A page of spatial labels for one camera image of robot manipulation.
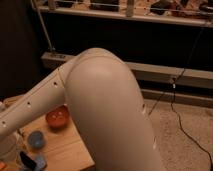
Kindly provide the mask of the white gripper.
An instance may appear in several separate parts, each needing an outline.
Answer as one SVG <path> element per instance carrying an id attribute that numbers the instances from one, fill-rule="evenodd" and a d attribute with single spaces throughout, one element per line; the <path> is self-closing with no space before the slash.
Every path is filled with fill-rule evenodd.
<path id="1" fill-rule="evenodd" d="M 21 136 L 13 133 L 0 141 L 0 161 L 19 163 L 19 153 L 22 150 L 23 141 Z"/>

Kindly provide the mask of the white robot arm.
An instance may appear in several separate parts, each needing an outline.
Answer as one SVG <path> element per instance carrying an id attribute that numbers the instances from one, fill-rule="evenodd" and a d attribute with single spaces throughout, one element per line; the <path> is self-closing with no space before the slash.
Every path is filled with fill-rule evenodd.
<path id="1" fill-rule="evenodd" d="M 0 141 L 65 104 L 97 171 L 166 171 L 130 68 L 90 48 L 59 66 L 0 113 Z"/>

